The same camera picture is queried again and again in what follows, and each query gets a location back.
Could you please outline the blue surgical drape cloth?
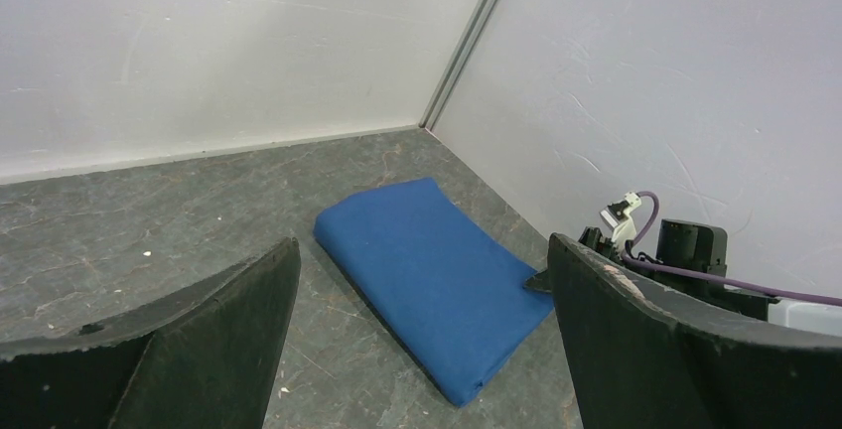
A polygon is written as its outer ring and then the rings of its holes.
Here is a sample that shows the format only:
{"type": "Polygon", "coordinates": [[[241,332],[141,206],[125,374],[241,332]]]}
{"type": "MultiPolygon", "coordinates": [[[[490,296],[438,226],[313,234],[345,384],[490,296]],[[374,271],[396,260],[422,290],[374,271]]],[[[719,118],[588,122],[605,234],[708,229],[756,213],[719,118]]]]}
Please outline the blue surgical drape cloth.
{"type": "Polygon", "coordinates": [[[457,407],[553,309],[523,287],[534,270],[432,178],[351,195],[320,212],[313,236],[457,407]]]}

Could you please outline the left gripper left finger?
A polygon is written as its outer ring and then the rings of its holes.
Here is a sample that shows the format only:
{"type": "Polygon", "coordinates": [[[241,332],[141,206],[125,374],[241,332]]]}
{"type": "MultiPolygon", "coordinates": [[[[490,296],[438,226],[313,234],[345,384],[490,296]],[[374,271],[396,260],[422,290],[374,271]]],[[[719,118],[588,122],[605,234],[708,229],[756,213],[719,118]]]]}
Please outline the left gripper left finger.
{"type": "Polygon", "coordinates": [[[297,240],[134,310],[1,347],[5,428],[259,428],[301,269],[297,240]]]}

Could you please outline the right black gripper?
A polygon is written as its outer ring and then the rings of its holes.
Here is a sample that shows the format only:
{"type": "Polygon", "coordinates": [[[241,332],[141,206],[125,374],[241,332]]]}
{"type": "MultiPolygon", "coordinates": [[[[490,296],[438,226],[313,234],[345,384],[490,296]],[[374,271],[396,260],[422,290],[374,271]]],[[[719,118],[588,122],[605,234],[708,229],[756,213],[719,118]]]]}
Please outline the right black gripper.
{"type": "MultiPolygon", "coordinates": [[[[717,226],[664,219],[660,222],[656,253],[653,257],[640,252],[636,259],[683,270],[725,277],[727,271],[727,232],[717,226]]],[[[750,290],[731,290],[724,285],[669,272],[634,266],[633,271],[693,296],[711,305],[765,321],[772,298],[750,290]]],[[[550,274],[543,269],[528,277],[523,288],[545,294],[552,293],[550,274]]]]}

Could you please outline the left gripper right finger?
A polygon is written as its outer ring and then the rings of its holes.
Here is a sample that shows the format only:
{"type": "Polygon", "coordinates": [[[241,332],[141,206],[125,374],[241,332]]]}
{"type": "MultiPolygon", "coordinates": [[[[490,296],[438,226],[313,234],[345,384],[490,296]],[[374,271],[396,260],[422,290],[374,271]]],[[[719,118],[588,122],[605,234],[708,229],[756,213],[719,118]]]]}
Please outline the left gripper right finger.
{"type": "Polygon", "coordinates": [[[724,310],[559,233],[552,297],[587,428],[837,428],[841,341],[724,310]]]}

